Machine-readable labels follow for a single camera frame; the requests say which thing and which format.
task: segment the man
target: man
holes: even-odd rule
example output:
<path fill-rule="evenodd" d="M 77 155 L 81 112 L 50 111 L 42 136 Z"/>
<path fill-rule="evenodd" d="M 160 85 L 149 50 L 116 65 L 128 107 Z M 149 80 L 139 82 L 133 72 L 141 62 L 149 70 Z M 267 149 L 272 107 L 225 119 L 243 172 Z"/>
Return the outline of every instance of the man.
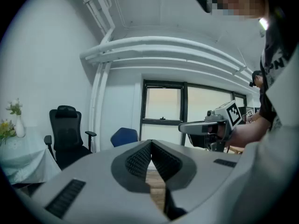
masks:
<path fill-rule="evenodd" d="M 263 100 L 263 75 L 260 70 L 256 70 L 252 73 L 252 83 L 254 86 L 260 89 L 260 102 Z M 256 121 L 260 118 L 260 111 L 258 110 L 254 115 L 248 117 L 248 122 Z"/>
<path fill-rule="evenodd" d="M 265 18 L 269 27 L 266 31 L 266 45 L 261 57 L 261 72 L 263 87 L 266 92 L 287 65 L 298 42 L 293 9 L 297 7 L 296 0 L 212 0 L 221 5 L 220 8 L 233 10 L 234 15 L 247 18 Z M 255 122 L 238 125 L 227 146 L 245 147 L 248 143 L 259 141 L 270 129 L 281 126 L 278 116 L 266 95 L 263 95 L 261 116 Z M 224 136 L 224 127 L 219 126 L 217 135 Z"/>

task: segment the blue chair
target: blue chair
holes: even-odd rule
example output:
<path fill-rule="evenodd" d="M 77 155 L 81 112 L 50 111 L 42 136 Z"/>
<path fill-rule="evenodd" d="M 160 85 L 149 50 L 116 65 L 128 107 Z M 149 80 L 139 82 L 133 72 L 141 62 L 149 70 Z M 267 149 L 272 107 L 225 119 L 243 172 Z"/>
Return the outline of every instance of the blue chair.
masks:
<path fill-rule="evenodd" d="M 138 134 L 135 129 L 120 128 L 110 139 L 114 147 L 130 144 L 138 141 Z"/>

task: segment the wooden floor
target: wooden floor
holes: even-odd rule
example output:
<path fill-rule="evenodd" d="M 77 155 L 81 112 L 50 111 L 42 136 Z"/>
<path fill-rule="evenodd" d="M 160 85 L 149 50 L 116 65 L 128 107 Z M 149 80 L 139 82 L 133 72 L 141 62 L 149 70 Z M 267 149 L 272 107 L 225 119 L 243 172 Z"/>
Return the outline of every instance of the wooden floor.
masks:
<path fill-rule="evenodd" d="M 150 195 L 158 208 L 163 211 L 165 200 L 165 183 L 159 173 L 155 170 L 148 170 L 146 183 L 150 185 Z"/>

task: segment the black window frame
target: black window frame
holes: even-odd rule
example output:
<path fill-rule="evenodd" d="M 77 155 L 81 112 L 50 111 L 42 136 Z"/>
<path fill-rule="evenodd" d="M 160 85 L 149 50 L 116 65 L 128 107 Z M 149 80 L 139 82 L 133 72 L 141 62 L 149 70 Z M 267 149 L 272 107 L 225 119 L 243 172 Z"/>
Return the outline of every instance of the black window frame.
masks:
<path fill-rule="evenodd" d="M 244 100 L 244 105 L 247 106 L 246 95 L 237 93 L 235 91 L 229 91 L 222 88 L 217 88 L 213 86 L 194 84 L 188 82 L 176 82 L 176 81 L 157 81 L 157 80 L 143 80 L 142 89 L 142 105 L 141 105 L 141 115 L 140 115 L 140 130 L 139 130 L 139 140 L 141 140 L 142 134 L 142 124 L 150 125 L 167 125 L 167 126 L 178 126 L 180 123 L 187 122 L 188 118 L 188 87 L 202 88 L 213 91 L 220 91 L 224 93 L 229 93 L 232 95 L 232 100 L 236 97 L 242 98 Z M 180 107 L 180 120 L 162 120 L 162 119 L 146 119 L 146 98 L 147 89 L 181 89 L 181 107 Z M 182 134 L 182 139 L 180 145 L 185 146 L 186 134 Z"/>

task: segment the white vase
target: white vase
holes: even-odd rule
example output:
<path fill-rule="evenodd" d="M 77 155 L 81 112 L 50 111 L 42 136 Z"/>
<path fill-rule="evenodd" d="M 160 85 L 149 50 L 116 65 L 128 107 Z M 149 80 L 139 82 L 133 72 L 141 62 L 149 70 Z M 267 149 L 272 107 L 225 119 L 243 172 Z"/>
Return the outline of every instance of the white vase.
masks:
<path fill-rule="evenodd" d="M 22 138 L 25 136 L 25 129 L 24 129 L 24 125 L 21 120 L 21 115 L 17 115 L 17 123 L 15 125 L 15 133 L 19 138 Z"/>

